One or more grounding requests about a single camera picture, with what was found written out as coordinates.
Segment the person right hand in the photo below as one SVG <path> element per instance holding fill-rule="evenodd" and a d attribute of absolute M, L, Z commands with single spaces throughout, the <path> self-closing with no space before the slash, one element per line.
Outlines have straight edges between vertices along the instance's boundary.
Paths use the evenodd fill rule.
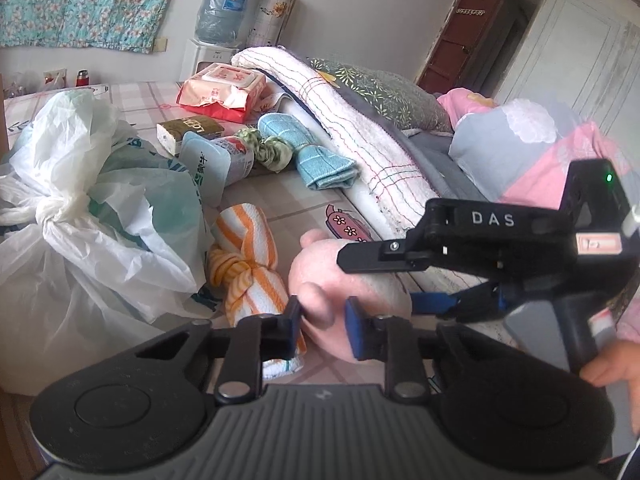
<path fill-rule="evenodd" d="M 614 382 L 626 382 L 629 388 L 631 420 L 634 432 L 639 434 L 640 422 L 640 349 L 636 342 L 616 340 L 579 373 L 586 382 L 604 387 Z"/>

